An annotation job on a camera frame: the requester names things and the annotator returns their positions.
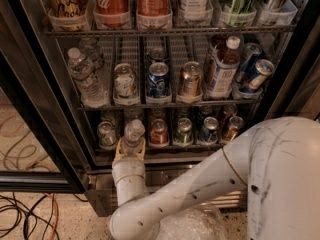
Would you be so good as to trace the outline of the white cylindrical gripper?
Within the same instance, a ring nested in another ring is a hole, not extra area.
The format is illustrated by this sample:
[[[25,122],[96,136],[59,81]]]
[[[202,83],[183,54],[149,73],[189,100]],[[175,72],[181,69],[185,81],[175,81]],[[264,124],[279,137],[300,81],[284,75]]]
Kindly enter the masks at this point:
[[[117,192],[119,206],[148,195],[144,157],[146,140],[142,139],[136,157],[125,157],[123,141],[119,140],[115,150],[115,162],[112,164],[112,176]]]

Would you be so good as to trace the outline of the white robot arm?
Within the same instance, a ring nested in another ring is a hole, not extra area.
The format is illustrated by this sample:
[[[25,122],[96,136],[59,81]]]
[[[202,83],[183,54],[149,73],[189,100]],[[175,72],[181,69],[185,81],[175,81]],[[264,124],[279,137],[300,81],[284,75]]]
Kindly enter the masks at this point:
[[[115,240],[152,240],[161,219],[247,189],[248,240],[320,240],[320,123],[302,117],[251,127],[149,196],[119,206]]]

